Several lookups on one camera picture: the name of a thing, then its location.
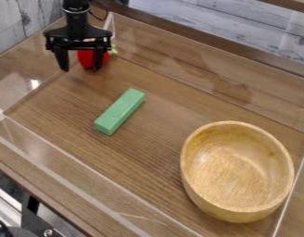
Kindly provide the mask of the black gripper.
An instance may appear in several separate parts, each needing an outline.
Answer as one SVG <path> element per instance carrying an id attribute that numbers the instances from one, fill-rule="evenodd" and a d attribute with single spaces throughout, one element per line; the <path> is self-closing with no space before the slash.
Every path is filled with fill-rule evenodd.
<path id="1" fill-rule="evenodd" d="M 69 70 L 69 55 L 66 50 L 83 50 L 93 48 L 93 72 L 102 67 L 105 50 L 110 48 L 111 32 L 95 27 L 87 27 L 85 31 L 71 31 L 61 27 L 42 33 L 45 48 L 54 51 L 58 67 L 62 71 Z"/>

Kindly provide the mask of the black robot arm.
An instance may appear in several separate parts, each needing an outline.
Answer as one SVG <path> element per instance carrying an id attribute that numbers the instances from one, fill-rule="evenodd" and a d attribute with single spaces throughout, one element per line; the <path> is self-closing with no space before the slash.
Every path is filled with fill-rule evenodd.
<path id="1" fill-rule="evenodd" d="M 91 0 L 62 0 L 61 10 L 66 24 L 61 28 L 46 30 L 45 49 L 49 50 L 58 62 L 61 70 L 69 70 L 69 51 L 90 50 L 93 52 L 93 72 L 103 63 L 103 54 L 111 49 L 111 31 L 94 27 L 87 21 L 91 14 Z"/>

